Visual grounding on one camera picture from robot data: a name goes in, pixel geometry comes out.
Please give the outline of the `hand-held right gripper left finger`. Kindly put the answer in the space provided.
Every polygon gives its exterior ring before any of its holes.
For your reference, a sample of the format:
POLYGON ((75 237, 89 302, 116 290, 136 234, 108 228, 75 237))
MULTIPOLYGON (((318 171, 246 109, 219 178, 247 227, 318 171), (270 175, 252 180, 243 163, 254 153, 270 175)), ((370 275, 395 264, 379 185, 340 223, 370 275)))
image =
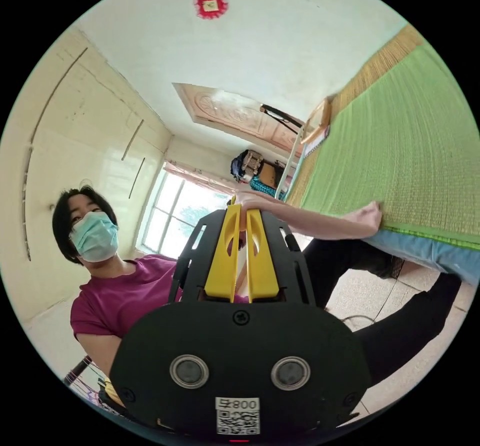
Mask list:
POLYGON ((209 298, 233 302, 235 298, 240 238, 241 205, 225 211, 204 291, 209 298))

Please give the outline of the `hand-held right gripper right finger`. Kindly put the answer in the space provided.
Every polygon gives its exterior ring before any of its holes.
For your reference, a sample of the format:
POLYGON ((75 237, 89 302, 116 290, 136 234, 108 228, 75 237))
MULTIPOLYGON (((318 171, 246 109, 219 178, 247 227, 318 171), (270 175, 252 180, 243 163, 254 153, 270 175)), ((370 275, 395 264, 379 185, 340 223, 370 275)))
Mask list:
POLYGON ((273 300, 280 289, 261 212, 246 212, 246 270, 250 303, 273 300))

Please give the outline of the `person's left hand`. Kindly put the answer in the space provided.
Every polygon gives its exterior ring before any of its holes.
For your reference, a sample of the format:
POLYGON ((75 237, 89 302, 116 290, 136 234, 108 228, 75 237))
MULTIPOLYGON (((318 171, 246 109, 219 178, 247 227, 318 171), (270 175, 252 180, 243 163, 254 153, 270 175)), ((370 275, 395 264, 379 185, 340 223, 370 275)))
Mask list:
POLYGON ((349 235, 351 238, 364 239, 374 236, 380 229, 383 212, 378 201, 372 201, 368 205, 349 212, 342 216, 348 221, 349 235))

